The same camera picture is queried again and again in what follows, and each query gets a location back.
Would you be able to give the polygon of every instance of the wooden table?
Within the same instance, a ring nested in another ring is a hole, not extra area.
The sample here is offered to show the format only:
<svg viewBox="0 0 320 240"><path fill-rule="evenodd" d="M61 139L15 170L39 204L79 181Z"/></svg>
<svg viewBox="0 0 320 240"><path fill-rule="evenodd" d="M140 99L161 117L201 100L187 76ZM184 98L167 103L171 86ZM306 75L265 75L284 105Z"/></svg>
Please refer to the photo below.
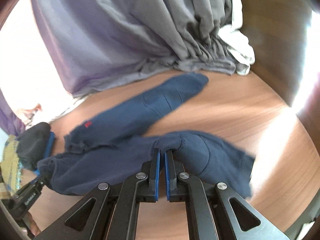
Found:
<svg viewBox="0 0 320 240"><path fill-rule="evenodd" d="M291 109L254 73L245 77L204 73L210 79L204 90L153 125L146 135L201 130L256 156L253 197L248 201L285 231L320 188L318 152ZM169 71L90 96L52 124L57 136L54 153L63 152L63 136L76 125L177 74L181 72ZM24 172L24 181L31 177ZM188 239L184 204L169 203L164 195L162 190L158 203L140 205L137 239ZM78 200L45 188L31 213L44 229Z"/></svg>

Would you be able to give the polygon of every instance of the red logo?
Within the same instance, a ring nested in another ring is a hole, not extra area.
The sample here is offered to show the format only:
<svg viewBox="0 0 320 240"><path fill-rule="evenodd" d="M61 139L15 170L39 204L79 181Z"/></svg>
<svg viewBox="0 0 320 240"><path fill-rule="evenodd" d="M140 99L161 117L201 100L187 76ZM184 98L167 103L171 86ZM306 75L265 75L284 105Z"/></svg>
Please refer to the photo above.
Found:
<svg viewBox="0 0 320 240"><path fill-rule="evenodd" d="M84 124L84 126L85 126L86 128L88 128L90 125L92 125L92 122L91 122L91 121L88 121L88 122L86 122L86 123Z"/></svg>

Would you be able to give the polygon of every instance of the wood grain surface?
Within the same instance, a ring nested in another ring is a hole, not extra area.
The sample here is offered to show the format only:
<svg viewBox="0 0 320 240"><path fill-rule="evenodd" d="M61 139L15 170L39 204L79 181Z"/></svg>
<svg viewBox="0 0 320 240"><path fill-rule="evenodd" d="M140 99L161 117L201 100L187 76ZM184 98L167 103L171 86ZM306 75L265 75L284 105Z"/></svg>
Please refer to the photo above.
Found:
<svg viewBox="0 0 320 240"><path fill-rule="evenodd" d="M289 106L304 90L303 84L314 87L304 95L309 102L298 117L320 152L320 65L314 57L314 48L320 47L320 16L312 12L315 5L311 0L242 0L242 4L241 32L256 57L252 71Z"/></svg>
<svg viewBox="0 0 320 240"><path fill-rule="evenodd" d="M204 90L154 124L146 135L201 130L256 156L249 203L285 231L320 188L320 158L314 144L292 110L254 73L245 77L203 73L210 80ZM57 136L54 153L63 152L63 136L76 125L177 74L181 72L169 71L90 96L52 124ZM24 172L25 182L31 177ZM158 203L141 204L137 239L188 239L184 204L168 203L161 192ZM78 200L45 188L31 213L44 229Z"/></svg>

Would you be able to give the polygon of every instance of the wrinkled fabric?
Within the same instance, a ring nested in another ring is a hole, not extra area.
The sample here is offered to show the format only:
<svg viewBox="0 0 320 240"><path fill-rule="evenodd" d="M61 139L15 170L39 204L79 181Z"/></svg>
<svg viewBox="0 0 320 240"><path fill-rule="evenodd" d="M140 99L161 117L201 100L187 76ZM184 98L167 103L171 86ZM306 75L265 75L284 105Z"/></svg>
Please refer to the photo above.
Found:
<svg viewBox="0 0 320 240"><path fill-rule="evenodd" d="M246 68L218 36L232 23L231 0L31 1L62 83L75 97L172 68L226 74Z"/></svg>
<svg viewBox="0 0 320 240"><path fill-rule="evenodd" d="M0 127L8 135L18 136L25 130L24 123L15 115L0 90Z"/></svg>
<svg viewBox="0 0 320 240"><path fill-rule="evenodd" d="M60 194L85 195L100 182L123 182L159 148L162 154L173 150L174 158L203 181L223 181L242 197L249 196L254 159L242 150L198 131L142 137L207 82L206 76L196 73L176 76L85 121L65 137L66 152L38 162L48 187Z"/></svg>

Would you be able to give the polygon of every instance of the gray blanket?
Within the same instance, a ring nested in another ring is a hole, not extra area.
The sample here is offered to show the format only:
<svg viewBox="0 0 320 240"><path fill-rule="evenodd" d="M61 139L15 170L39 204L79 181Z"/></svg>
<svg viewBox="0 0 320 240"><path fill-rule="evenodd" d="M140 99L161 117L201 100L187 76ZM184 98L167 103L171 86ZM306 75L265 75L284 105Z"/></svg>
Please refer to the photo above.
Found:
<svg viewBox="0 0 320 240"><path fill-rule="evenodd" d="M218 38L231 0L31 0L41 36L73 96L168 69L233 74Z"/></svg>

